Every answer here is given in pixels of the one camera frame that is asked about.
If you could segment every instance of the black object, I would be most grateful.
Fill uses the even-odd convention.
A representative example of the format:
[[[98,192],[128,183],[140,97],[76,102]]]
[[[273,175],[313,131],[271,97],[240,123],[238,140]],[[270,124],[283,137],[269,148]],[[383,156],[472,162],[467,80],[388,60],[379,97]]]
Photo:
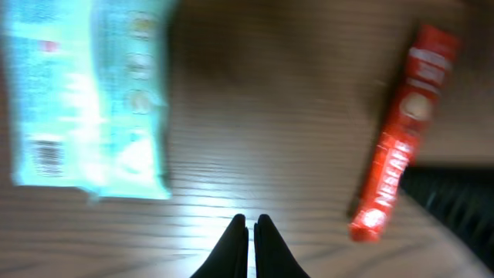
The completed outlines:
[[[259,216],[254,225],[254,244],[258,278],[309,278],[267,215]],[[191,278],[246,278],[248,250],[245,216],[236,215]]]
[[[494,168],[407,168],[400,186],[494,272]]]

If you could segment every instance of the wood grain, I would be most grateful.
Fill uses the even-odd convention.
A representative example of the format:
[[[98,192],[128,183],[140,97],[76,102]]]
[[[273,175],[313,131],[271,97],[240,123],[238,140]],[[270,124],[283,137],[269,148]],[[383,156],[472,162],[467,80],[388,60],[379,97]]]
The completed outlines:
[[[416,22],[462,34],[469,9],[450,0],[182,1],[171,36],[174,197],[88,205],[76,189],[14,188],[5,147],[0,277],[188,277],[237,213],[250,229],[271,215],[311,277],[489,276],[406,196],[379,244],[352,243],[345,213]],[[464,82],[445,90],[418,160],[492,162],[492,150],[458,147],[489,145],[490,123],[471,123],[494,113],[465,95],[477,83],[471,68],[455,75]],[[459,116],[463,100],[481,109]]]

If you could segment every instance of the brown wooden surface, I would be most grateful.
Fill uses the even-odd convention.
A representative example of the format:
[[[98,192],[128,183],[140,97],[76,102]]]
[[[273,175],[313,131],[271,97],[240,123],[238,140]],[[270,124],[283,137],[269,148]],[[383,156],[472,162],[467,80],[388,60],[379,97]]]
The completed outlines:
[[[250,229],[271,215],[311,277],[488,276],[406,196],[379,244],[352,243],[345,215],[417,20],[463,34],[470,15],[446,0],[183,1],[172,36],[174,197],[88,205],[75,189],[13,188],[5,145],[0,277],[188,277],[236,213]],[[474,70],[457,68],[420,163],[494,161],[494,94]]]

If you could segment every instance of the light blue package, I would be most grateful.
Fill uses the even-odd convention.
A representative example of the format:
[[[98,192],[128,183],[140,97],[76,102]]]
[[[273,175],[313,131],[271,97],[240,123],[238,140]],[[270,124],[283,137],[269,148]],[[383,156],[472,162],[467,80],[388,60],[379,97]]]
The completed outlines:
[[[170,197],[160,30],[174,7],[174,0],[4,0],[17,185]]]

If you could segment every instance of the red stick packet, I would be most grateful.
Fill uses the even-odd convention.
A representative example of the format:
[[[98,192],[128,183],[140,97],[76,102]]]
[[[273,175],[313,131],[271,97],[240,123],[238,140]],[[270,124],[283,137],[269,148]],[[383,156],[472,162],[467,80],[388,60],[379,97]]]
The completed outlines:
[[[421,27],[408,52],[406,77],[382,128],[360,205],[350,224],[352,240],[376,242],[384,231],[401,174],[431,119],[439,87],[452,68],[457,49],[454,36],[430,25]]]

